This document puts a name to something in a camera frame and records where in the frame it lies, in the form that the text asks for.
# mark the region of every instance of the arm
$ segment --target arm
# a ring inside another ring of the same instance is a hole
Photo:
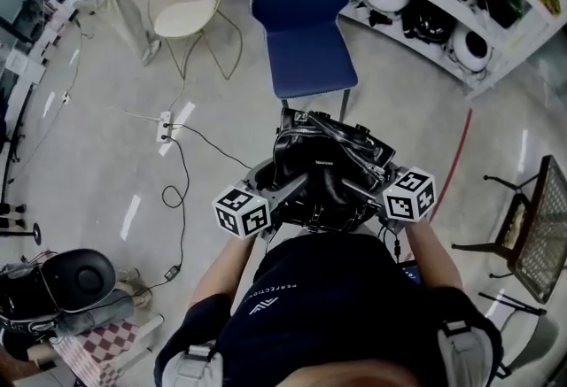
[[[214,294],[227,294],[231,301],[234,300],[254,240],[255,237],[245,240],[230,238],[221,254],[199,280],[191,297],[190,306]]]
[[[409,246],[416,257],[419,273],[427,288],[451,286],[462,290],[459,271],[426,221],[406,226]]]

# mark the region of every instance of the shoe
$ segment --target shoe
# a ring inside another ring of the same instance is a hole
[[[132,280],[137,280],[140,278],[140,271],[135,267],[130,269],[118,269],[116,271],[116,276],[119,282],[131,282]]]
[[[144,291],[142,294],[135,294],[134,295],[134,306],[136,308],[147,308],[147,306],[151,303],[151,299],[153,298],[153,294],[151,294],[150,290]]]
[[[158,53],[160,47],[161,41],[153,41],[150,44],[150,48],[144,53],[144,56],[142,57],[142,64],[144,66],[148,66],[150,64],[150,61],[152,61],[153,57],[156,56],[156,53]]]

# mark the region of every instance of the floor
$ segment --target floor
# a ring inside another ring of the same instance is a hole
[[[145,7],[144,0],[137,0]],[[186,90],[173,107],[178,113],[191,101],[195,108],[187,121],[226,152],[255,165],[268,158],[279,122],[280,104],[270,81],[264,34],[248,13],[245,0],[224,0],[221,6],[242,29],[244,52],[230,81],[224,81],[204,45],[196,48],[188,66]],[[12,169],[14,183],[10,202],[26,202],[29,221],[41,224],[42,249],[66,251],[91,247],[107,255],[116,266],[137,266],[147,284],[160,283],[163,274],[179,262],[181,211],[161,202],[168,184],[185,187],[179,152],[172,146],[165,157],[156,143],[157,123],[130,116],[151,118],[167,109],[182,84],[166,49],[147,67],[141,67],[117,35],[95,17],[81,16],[76,27],[65,31],[57,56],[34,93],[20,149],[22,162]],[[360,123],[372,135],[397,150],[396,162],[419,166],[443,184],[459,143],[469,105],[461,85],[428,60],[368,29],[339,21],[359,75],[351,95],[346,122]],[[213,47],[221,62],[234,61],[236,34],[222,19],[210,27]],[[60,107],[60,97],[73,82],[81,48],[80,67],[70,92],[70,102],[41,146],[32,155]],[[486,242],[501,216],[509,194],[483,174],[520,181],[535,174],[540,158],[552,153],[567,171],[565,110],[547,95],[536,71],[522,65],[498,87],[472,104],[470,132],[454,179],[440,207],[434,228],[446,247],[451,243]],[[56,97],[49,109],[49,94]],[[338,116],[340,93],[291,100],[299,109],[321,110]],[[225,159],[192,133],[179,136],[190,174],[186,199],[187,231],[183,241],[181,274],[170,284],[154,290],[152,313],[166,322],[155,347],[160,348],[179,325],[193,288],[228,239],[217,228],[211,201],[245,170]],[[128,235],[120,237],[125,214],[134,195],[140,205]],[[375,222],[370,227],[378,230]],[[284,228],[278,237],[292,234]],[[0,260],[14,261],[40,249],[29,240],[5,240]],[[258,242],[245,279],[258,265],[265,247]],[[487,272],[504,269],[494,257],[451,252],[461,270],[467,292],[485,311],[478,290],[488,285]],[[563,316],[560,340],[552,354],[536,369],[525,368],[498,385],[537,385],[567,348],[567,283],[559,284],[549,308]],[[131,385],[153,385],[152,363],[138,364],[128,373]]]

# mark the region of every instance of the power strip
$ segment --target power strip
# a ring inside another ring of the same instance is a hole
[[[158,143],[171,142],[171,112],[163,112],[159,116]]]

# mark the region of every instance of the gray pants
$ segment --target gray pants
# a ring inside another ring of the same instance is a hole
[[[138,59],[142,59],[150,48],[142,13],[133,0],[81,0],[75,7],[96,12],[114,28]]]
[[[87,330],[108,326],[134,315],[134,300],[123,290],[114,290],[110,295],[82,313],[63,313],[55,329],[58,337],[79,335]]]

